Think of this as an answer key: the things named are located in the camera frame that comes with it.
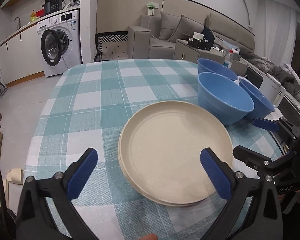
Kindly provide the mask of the black pressure cooker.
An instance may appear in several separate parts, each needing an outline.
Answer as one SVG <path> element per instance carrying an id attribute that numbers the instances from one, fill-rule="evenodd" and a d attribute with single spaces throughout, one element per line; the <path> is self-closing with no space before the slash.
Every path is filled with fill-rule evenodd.
<path id="1" fill-rule="evenodd" d="M 43 4 L 44 15 L 62 10 L 64 0 L 45 0 Z"/>

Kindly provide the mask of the white base cabinets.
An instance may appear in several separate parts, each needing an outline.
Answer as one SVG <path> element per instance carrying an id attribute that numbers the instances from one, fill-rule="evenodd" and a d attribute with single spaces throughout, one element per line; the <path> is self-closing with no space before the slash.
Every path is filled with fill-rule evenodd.
<path id="1" fill-rule="evenodd" d="M 32 26 L 0 46 L 0 71 L 8 84 L 43 71 L 40 38 Z"/>

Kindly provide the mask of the cream plate small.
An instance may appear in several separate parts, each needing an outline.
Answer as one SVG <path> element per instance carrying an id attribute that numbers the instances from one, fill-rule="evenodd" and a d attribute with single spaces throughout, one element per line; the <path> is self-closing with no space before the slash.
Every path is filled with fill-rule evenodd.
<path id="1" fill-rule="evenodd" d="M 159 204 L 188 206 L 215 192 L 200 163 L 211 148 L 233 163 L 233 145 L 223 124 L 207 110 L 182 101 L 162 101 L 138 110 L 121 131 L 121 170 L 140 194 Z"/>

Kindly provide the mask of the kitchen faucet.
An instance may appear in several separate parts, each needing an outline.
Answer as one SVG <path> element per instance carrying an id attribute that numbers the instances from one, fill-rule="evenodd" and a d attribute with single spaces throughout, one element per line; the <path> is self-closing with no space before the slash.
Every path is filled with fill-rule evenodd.
<path id="1" fill-rule="evenodd" d="M 20 20 L 20 17 L 16 17 L 14 19 L 14 23 L 17 24 L 17 29 L 19 30 L 21 28 L 21 20 Z"/>

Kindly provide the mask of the black organizer box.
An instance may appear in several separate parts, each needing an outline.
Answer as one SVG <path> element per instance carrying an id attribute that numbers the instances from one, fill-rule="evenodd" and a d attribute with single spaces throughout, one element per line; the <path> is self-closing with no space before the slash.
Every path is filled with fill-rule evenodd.
<path id="1" fill-rule="evenodd" d="M 199 39 L 199 38 L 189 37 L 187 44 L 192 48 L 196 48 L 200 50 L 211 50 L 213 42 L 205 38 Z"/>

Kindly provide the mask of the patterned floor mat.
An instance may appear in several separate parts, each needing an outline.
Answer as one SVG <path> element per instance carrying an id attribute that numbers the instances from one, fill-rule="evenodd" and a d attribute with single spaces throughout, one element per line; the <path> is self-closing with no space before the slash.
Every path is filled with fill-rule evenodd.
<path id="1" fill-rule="evenodd" d="M 128 31 L 95 34 L 94 62 L 128 59 Z"/>

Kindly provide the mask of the blue bowl front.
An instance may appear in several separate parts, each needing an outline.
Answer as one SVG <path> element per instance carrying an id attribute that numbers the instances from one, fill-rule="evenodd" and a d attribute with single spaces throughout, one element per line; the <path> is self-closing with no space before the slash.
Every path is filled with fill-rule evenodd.
<path id="1" fill-rule="evenodd" d="M 234 124 L 254 110 L 250 95 L 227 77 L 202 72 L 198 74 L 197 80 L 198 105 L 222 124 Z"/>

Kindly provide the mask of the yellow oil bottle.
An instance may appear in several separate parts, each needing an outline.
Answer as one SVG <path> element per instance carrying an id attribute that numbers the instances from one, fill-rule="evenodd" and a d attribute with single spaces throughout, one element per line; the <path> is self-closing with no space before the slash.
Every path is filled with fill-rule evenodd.
<path id="1" fill-rule="evenodd" d="M 36 12 L 33 10 L 30 16 L 30 22 L 34 22 L 37 19 Z"/>

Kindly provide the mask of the blue bowl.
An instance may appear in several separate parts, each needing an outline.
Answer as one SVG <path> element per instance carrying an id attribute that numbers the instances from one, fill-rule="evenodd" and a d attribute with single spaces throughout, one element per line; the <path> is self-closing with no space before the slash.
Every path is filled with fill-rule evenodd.
<path id="1" fill-rule="evenodd" d="M 197 63 L 199 74 L 203 72 L 210 72 L 227 77 L 232 81 L 236 81 L 238 79 L 235 72 L 218 62 L 212 61 L 210 59 L 200 58 L 197 60 Z"/>
<path id="2" fill-rule="evenodd" d="M 198 105 L 222 124 L 234 124 L 254 110 L 250 95 L 227 77 L 202 72 L 198 74 L 197 80 Z"/>
<path id="3" fill-rule="evenodd" d="M 254 102 L 254 110 L 246 115 L 247 119 L 265 118 L 275 111 L 273 104 L 252 83 L 246 79 L 240 79 L 239 85 L 250 95 Z"/>

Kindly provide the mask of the grey sofa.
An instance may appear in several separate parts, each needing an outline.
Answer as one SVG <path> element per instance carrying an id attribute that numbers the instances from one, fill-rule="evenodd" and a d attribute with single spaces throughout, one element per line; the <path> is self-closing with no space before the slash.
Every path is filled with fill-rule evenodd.
<path id="1" fill-rule="evenodd" d="M 209 13 L 201 24 L 162 12 L 160 17 L 141 15 L 138 25 L 128 27 L 127 55 L 130 59 L 172 59 L 177 40 L 188 40 L 204 29 L 211 30 L 220 47 L 255 49 L 254 34 L 225 16 Z"/>

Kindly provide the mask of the beige slipper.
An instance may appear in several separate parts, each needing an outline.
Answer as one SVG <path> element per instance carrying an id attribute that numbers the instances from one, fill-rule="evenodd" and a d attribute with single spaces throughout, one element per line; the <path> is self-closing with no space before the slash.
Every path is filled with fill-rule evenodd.
<path id="1" fill-rule="evenodd" d="M 12 184 L 22 185 L 24 180 L 24 170 L 22 168 L 8 170 L 6 180 Z"/>

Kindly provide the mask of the plastic water bottle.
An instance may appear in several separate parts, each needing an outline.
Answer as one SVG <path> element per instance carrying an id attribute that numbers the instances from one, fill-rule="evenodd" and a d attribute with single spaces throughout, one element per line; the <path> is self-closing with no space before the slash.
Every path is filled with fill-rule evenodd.
<path id="1" fill-rule="evenodd" d="M 225 55 L 224 63 L 223 65 L 227 68 L 231 68 L 232 62 L 233 62 L 233 53 L 234 51 L 232 49 L 229 49 L 227 54 Z"/>

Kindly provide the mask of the white electric kettle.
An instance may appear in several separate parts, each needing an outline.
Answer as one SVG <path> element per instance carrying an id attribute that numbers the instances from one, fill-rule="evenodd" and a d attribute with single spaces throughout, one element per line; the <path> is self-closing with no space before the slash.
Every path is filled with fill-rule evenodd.
<path id="1" fill-rule="evenodd" d="M 277 108 L 285 96 L 286 89 L 269 73 L 263 77 L 259 91 Z"/>

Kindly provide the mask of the grey cushion right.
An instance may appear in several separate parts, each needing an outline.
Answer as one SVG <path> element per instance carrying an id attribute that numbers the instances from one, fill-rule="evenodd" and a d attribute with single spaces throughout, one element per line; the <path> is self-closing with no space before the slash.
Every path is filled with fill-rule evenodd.
<path id="1" fill-rule="evenodd" d="M 203 24 L 181 15 L 180 22 L 168 41 L 175 43 L 177 39 L 187 40 L 194 32 L 202 33 L 203 30 Z"/>

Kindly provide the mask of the white washing machine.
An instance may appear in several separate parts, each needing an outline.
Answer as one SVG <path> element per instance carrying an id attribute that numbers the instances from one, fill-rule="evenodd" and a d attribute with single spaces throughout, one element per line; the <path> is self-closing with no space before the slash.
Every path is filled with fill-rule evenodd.
<path id="1" fill-rule="evenodd" d="M 82 63 L 78 9 L 52 15 L 36 28 L 45 77 L 63 74 Z"/>

